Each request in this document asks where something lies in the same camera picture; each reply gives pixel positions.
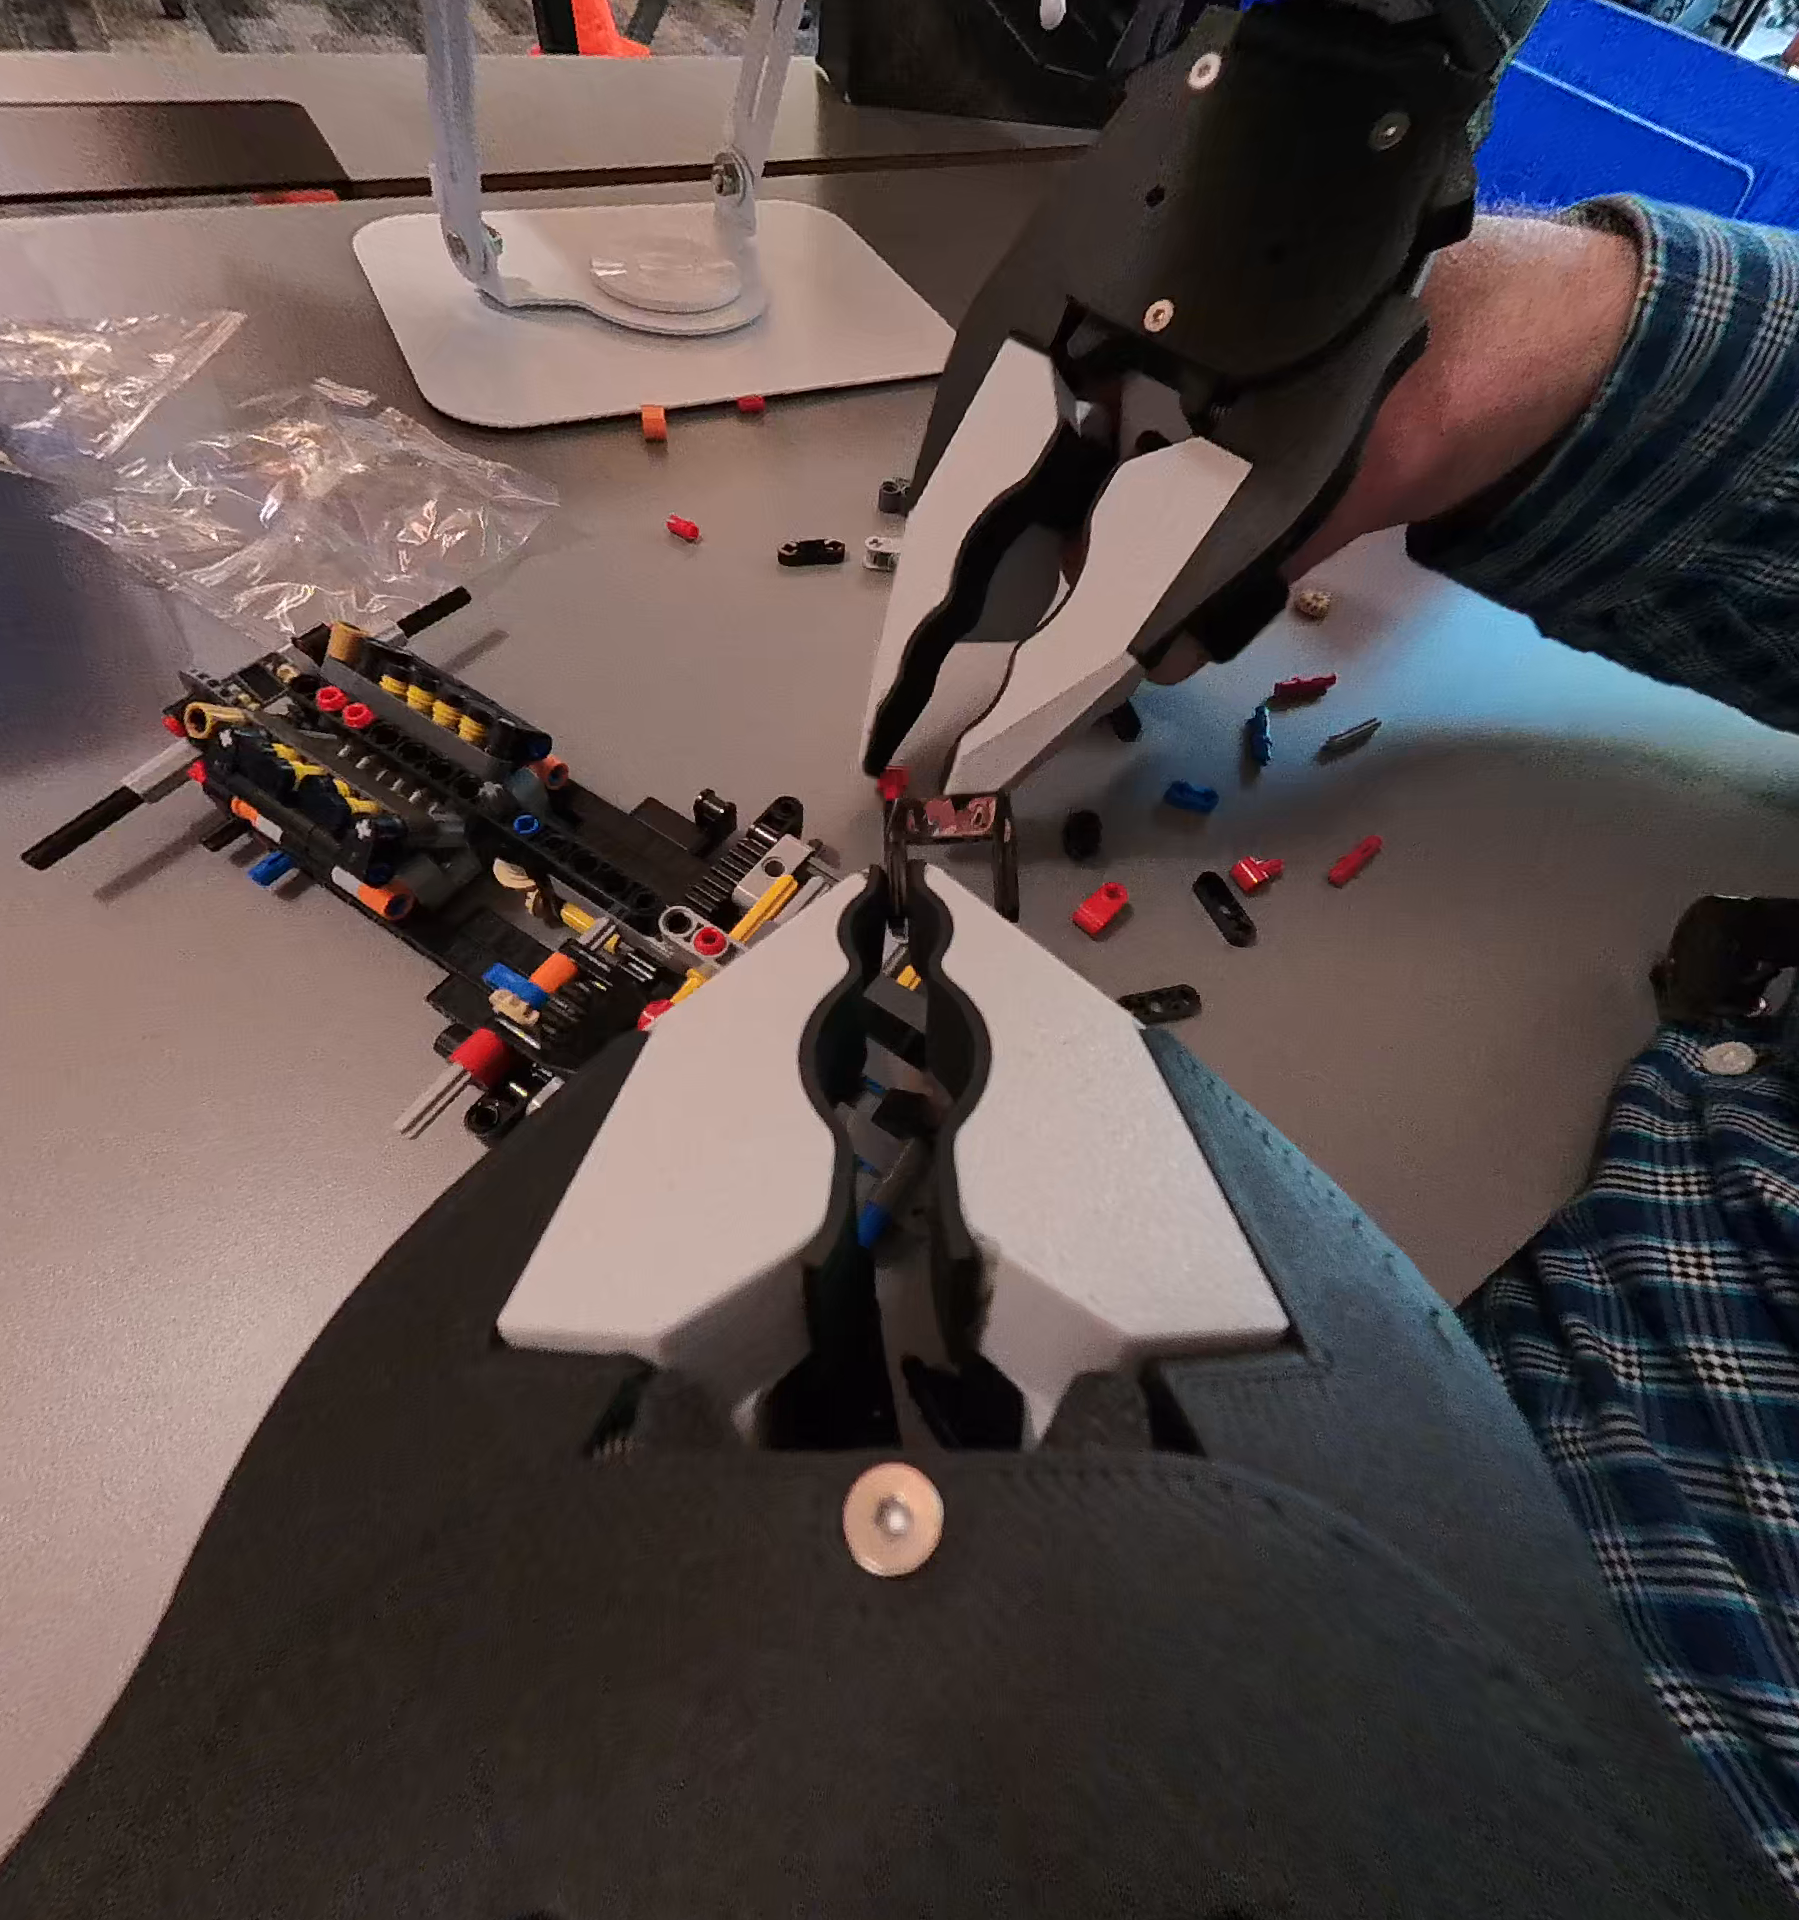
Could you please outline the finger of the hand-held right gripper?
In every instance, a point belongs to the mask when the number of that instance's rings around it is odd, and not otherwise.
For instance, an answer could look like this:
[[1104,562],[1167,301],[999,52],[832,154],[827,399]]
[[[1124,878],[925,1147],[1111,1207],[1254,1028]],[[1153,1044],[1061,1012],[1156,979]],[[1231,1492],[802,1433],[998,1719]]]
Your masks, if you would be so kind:
[[946,379],[873,660],[865,773],[948,773],[1059,596],[1059,508],[1082,441],[1052,360],[1006,342],[973,396]]
[[1015,789],[1143,676],[1143,629],[1161,610],[1253,466],[1192,438],[1113,470],[1087,526],[1079,579],[1011,648],[992,704],[959,733],[946,789]]

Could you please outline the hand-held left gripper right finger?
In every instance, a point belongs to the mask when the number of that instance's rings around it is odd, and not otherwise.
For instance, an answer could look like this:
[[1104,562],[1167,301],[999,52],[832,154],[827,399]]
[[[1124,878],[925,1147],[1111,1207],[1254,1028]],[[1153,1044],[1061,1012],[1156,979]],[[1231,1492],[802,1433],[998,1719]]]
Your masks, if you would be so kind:
[[948,1442],[1035,1445],[1079,1381],[1273,1353],[1291,1318],[1149,1035],[959,880],[909,878]]

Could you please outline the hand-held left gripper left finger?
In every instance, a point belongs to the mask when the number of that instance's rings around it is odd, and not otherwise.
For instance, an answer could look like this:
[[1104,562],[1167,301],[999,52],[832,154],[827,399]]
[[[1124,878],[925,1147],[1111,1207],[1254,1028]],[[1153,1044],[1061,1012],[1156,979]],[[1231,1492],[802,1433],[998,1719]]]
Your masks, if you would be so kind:
[[763,1442],[902,1437],[847,1113],[887,878],[839,884],[640,1037],[501,1318],[521,1353],[630,1357]]

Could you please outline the lego pieces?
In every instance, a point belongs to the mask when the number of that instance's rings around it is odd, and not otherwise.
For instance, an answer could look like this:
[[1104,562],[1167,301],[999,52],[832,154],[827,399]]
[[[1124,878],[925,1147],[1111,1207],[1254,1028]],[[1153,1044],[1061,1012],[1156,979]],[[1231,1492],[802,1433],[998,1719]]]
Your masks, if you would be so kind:
[[[857,750],[865,672],[892,576],[846,562],[783,566],[778,530],[699,504],[701,541],[665,532],[634,572],[632,673],[659,747],[736,800],[798,797],[804,837],[841,870],[884,855],[885,802]],[[1313,902],[1341,900],[1409,846],[1371,797],[1385,713],[1376,600],[1334,563],[1330,618],[1288,612],[1249,656],[1192,689],[1141,689],[1141,732],[1093,724],[1010,797],[1020,920],[1065,955],[1187,934],[1196,953],[1272,947]]]

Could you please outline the black lego frame piece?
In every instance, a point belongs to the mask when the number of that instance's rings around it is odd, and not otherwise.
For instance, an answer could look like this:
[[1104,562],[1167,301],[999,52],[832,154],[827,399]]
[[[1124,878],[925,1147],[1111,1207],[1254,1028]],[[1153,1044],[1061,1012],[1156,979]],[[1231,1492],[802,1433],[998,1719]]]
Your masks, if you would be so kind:
[[989,902],[1008,922],[1020,918],[1018,835],[1010,797],[973,793],[942,799],[895,797],[885,804],[887,926],[903,931],[912,910],[912,870],[934,861],[984,856]]

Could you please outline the lego car chassis build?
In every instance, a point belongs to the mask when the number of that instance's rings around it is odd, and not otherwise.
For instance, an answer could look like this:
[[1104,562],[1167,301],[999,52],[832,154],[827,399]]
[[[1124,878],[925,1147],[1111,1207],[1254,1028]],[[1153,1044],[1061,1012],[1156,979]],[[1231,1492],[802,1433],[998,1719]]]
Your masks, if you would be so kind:
[[319,623],[247,665],[186,673],[166,744],[32,849],[45,874],[177,793],[214,813],[267,892],[305,882],[429,960],[441,1077],[398,1123],[461,1113],[485,1147],[609,1041],[646,1031],[839,884],[798,799],[743,823],[583,787],[551,733],[414,641],[451,588],[383,628]]

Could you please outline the person's right hand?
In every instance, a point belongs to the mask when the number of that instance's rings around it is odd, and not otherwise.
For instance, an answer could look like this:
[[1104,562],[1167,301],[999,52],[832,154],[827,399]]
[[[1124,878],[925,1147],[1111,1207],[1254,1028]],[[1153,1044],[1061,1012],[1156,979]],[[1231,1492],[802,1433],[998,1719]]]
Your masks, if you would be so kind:
[[1418,295],[1427,346],[1385,397],[1342,499],[1284,563],[1288,587],[1354,541],[1437,518],[1488,484],[1488,401],[1503,382],[1488,347],[1511,327],[1538,228],[1531,216],[1489,215],[1433,259]]

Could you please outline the blue storage bin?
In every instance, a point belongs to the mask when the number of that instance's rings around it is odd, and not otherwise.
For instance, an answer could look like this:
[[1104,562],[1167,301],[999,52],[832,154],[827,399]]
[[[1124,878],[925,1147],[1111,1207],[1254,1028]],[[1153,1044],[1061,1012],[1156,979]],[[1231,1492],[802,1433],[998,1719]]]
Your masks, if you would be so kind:
[[1498,88],[1483,209],[1641,194],[1799,230],[1799,29],[1754,48],[1773,59],[1621,4],[1551,4]]

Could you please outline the orange plastic object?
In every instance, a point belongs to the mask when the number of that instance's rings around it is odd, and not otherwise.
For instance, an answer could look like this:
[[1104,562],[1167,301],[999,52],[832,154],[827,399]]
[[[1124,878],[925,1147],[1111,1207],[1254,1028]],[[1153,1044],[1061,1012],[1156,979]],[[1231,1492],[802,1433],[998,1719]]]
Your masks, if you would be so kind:
[[540,57],[648,61],[651,48],[625,35],[610,2],[531,2]]

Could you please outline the person's plaid shirt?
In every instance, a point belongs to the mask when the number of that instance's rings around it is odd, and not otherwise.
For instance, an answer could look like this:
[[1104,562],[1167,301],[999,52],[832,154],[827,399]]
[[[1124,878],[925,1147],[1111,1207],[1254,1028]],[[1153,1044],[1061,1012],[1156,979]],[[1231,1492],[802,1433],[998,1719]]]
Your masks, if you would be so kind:
[[1655,1034],[1463,1322],[1799,1907],[1799,974],[1777,1017]]

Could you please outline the clear plastic bag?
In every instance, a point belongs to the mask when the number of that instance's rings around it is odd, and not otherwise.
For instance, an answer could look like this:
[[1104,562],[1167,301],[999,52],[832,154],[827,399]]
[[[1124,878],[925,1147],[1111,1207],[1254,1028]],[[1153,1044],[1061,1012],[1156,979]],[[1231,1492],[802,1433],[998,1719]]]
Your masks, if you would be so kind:
[[54,521],[241,636],[378,631],[511,562],[558,488],[326,379],[115,464]]
[[109,464],[243,321],[238,310],[0,321],[0,470],[53,478]]

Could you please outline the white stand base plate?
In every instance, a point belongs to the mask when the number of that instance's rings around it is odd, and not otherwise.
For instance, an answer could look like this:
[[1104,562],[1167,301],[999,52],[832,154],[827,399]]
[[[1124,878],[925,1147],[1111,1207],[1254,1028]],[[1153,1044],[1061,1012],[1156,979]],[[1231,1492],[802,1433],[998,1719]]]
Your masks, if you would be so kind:
[[424,6],[437,238],[384,216],[354,251],[435,411],[527,431],[943,371],[952,329],[853,226],[761,195],[801,10],[754,4],[699,197],[488,215],[470,14]]

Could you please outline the black chest harness mount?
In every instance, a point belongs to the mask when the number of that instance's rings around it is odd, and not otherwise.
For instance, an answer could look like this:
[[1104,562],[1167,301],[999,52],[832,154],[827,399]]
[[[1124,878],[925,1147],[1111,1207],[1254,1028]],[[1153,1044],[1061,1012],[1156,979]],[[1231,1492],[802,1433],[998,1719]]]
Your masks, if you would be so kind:
[[1696,900],[1651,970],[1659,1017],[1681,1025],[1758,1020],[1774,982],[1797,968],[1799,900]]

